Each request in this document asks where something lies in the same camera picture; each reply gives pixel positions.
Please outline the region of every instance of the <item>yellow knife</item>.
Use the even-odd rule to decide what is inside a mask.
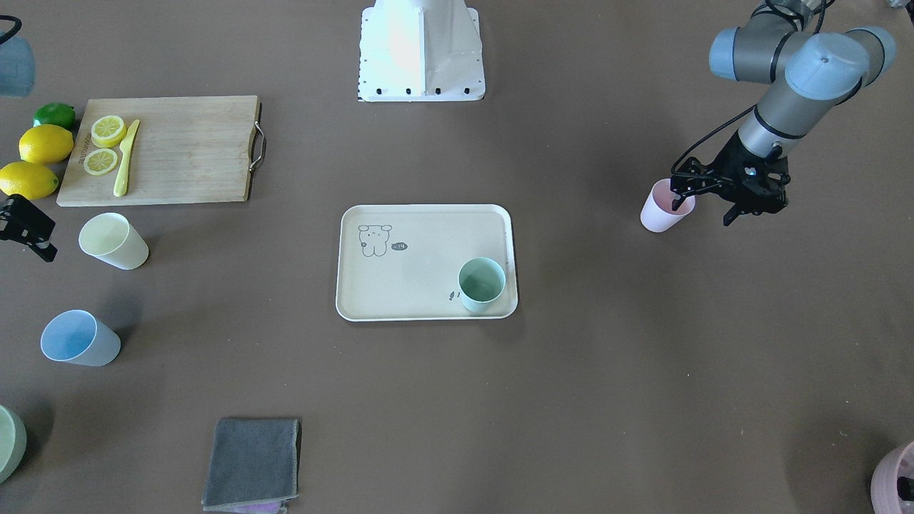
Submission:
[[[121,141],[121,167],[117,170],[117,177],[114,179],[114,196],[122,197],[127,194],[127,175],[130,173],[130,153],[133,150],[133,139],[136,138],[136,129],[140,127],[140,120],[133,120],[130,128],[127,129],[127,135]]]

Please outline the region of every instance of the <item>pink container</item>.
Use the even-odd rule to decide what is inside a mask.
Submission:
[[[654,184],[641,209],[641,224],[651,232],[663,232],[695,208],[695,197],[688,197],[679,206],[679,210],[673,210],[673,197],[669,178]]]
[[[876,514],[914,512],[914,502],[903,502],[898,497],[898,477],[914,477],[914,443],[895,448],[876,466],[869,486]]]

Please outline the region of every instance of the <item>lemon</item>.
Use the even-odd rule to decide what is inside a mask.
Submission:
[[[121,116],[102,116],[92,124],[92,143],[99,148],[111,148],[121,142],[127,127]]]
[[[86,160],[82,161],[82,169],[86,170],[89,175],[104,175],[114,169],[117,165],[117,154],[114,150],[102,148],[86,155]]]
[[[18,193],[30,200],[44,198],[59,183],[54,172],[40,164],[18,162],[0,168],[0,190],[7,195]]]
[[[34,126],[57,125],[69,130],[76,121],[76,112],[73,111],[72,105],[60,102],[49,103],[35,111],[32,121],[35,123]]]
[[[29,163],[58,163],[72,151],[73,134],[56,125],[32,127],[19,139],[19,157]]]

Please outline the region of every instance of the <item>cutting board handle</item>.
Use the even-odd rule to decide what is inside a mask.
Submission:
[[[266,136],[266,134],[263,133],[263,129],[260,128],[260,122],[258,122],[258,121],[254,122],[254,129],[257,131],[257,134],[260,135],[260,155],[258,155],[256,159],[251,161],[250,166],[248,166],[249,173],[254,173],[255,171],[257,171],[257,168],[259,168],[260,165],[263,164],[263,157],[265,157],[267,155],[267,136]],[[250,150],[251,150],[252,154],[254,153],[253,145],[256,144],[256,141],[257,141],[257,137],[255,136],[254,141],[251,142]]]

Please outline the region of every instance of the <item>towel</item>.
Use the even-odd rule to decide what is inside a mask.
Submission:
[[[297,419],[225,418],[216,424],[203,510],[277,514],[298,497]]]

